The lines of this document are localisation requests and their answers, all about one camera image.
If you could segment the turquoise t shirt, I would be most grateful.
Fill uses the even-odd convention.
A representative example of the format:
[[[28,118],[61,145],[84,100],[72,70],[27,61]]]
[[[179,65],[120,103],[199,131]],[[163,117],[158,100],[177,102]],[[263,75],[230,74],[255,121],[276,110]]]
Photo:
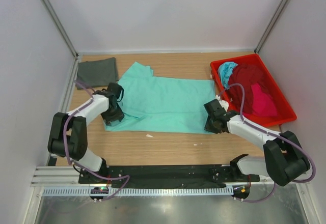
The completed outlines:
[[[206,133],[204,104],[215,98],[213,80],[158,77],[135,62],[118,84],[124,89],[119,103],[124,119],[106,125],[106,131]]]

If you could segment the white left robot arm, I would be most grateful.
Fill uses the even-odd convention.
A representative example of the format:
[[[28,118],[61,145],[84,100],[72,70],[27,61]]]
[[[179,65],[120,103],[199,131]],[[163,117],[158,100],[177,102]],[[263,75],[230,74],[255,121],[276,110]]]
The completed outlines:
[[[48,151],[65,157],[69,164],[75,163],[96,183],[103,183],[108,177],[106,160],[93,153],[88,147],[87,128],[98,116],[105,126],[113,126],[124,119],[119,105],[124,89],[111,82],[106,89],[90,91],[90,98],[79,107],[53,116],[49,134]]]

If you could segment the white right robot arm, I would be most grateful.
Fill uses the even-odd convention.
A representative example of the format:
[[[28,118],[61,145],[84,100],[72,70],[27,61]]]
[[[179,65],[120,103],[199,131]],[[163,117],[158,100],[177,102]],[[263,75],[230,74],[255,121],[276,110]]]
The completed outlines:
[[[263,152],[262,157],[242,154],[230,161],[229,174],[233,180],[241,181],[253,174],[269,177],[277,185],[285,186],[300,182],[299,177],[310,170],[309,158],[294,133],[268,130],[234,110],[226,111],[217,99],[204,104],[204,108],[208,114],[206,131],[237,135]]]

